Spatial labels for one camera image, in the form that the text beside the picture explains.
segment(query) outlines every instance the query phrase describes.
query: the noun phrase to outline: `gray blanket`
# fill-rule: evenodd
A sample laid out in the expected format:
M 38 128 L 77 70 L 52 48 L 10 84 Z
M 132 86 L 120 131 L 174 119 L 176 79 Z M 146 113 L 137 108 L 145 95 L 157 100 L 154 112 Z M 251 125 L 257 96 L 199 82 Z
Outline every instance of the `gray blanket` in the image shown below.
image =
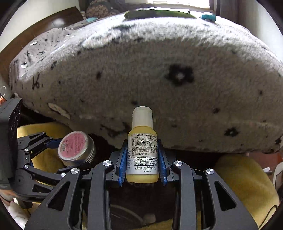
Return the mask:
M 218 17 L 116 15 L 55 28 L 10 65 L 10 86 L 45 116 L 121 147 L 132 111 L 148 106 L 165 147 L 279 150 L 283 64 L 247 29 Z

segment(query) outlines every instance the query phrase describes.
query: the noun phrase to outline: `wooden headboard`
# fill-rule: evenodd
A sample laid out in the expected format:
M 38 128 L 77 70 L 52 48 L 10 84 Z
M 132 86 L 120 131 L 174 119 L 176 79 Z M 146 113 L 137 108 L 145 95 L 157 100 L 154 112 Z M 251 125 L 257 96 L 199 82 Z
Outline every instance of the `wooden headboard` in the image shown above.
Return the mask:
M 72 7 L 52 14 L 20 33 L 0 52 L 0 74 L 4 81 L 9 83 L 11 61 L 31 40 L 52 28 L 64 28 L 82 20 L 83 17 L 79 10 Z

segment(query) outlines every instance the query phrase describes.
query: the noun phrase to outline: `cable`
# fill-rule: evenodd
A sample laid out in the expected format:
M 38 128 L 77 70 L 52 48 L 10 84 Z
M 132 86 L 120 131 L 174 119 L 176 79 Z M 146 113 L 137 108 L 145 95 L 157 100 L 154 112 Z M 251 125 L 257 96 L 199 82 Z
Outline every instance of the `cable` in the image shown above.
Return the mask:
M 133 211 L 127 209 L 127 208 L 124 208 L 124 207 L 122 207 L 122 206 L 119 206 L 119 205 L 110 205 L 110 207 L 121 209 L 121 210 L 123 210 L 123 211 L 125 211 L 125 212 L 131 214 L 131 215 L 134 216 L 136 219 L 138 219 L 139 222 L 140 222 L 142 225 L 146 225 L 145 222 L 144 222 L 144 220 L 143 220 L 143 218 L 141 218 L 141 217 L 140 217 L 138 214 L 136 214 L 135 212 L 133 212 Z
M 258 229 L 260 229 L 260 228 L 262 227 L 263 223 L 266 221 L 267 217 L 269 216 L 269 214 L 270 214 L 270 212 L 271 212 L 271 210 L 272 210 L 273 208 L 276 208 L 276 209 L 277 209 L 278 206 L 277 206 L 277 205 L 272 206 L 272 208 L 269 210 L 268 214 L 266 215 L 266 217 L 264 218 L 263 222 L 262 222 L 261 225 L 258 227 Z

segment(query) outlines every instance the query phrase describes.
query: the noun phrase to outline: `yellow fabric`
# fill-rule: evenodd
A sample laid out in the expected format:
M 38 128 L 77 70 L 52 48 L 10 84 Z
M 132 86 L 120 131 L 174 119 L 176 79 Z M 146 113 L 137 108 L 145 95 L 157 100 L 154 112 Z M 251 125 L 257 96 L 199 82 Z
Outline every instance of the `yellow fabric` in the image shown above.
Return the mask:
M 38 132 L 46 132 L 48 136 L 63 138 L 71 132 L 70 128 L 58 122 L 44 124 L 32 124 L 18 128 L 18 138 L 31 135 Z M 32 159 L 33 166 L 46 172 L 55 173 L 58 169 L 64 167 L 63 162 L 58 157 L 57 149 L 46 149 Z
M 279 205 L 279 197 L 273 184 L 253 159 L 239 154 L 227 154 L 218 160 L 214 169 L 245 205 L 258 227 L 269 210 L 274 205 Z M 275 210 L 272 209 L 264 224 Z M 171 230 L 171 228 L 172 220 L 168 220 L 139 230 Z

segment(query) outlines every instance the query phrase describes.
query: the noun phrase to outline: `white label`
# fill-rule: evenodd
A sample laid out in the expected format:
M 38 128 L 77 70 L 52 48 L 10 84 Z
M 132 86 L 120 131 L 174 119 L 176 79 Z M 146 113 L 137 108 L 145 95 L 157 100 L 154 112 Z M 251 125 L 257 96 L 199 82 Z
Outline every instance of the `white label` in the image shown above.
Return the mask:
M 127 174 L 158 174 L 155 135 L 138 133 L 128 137 Z

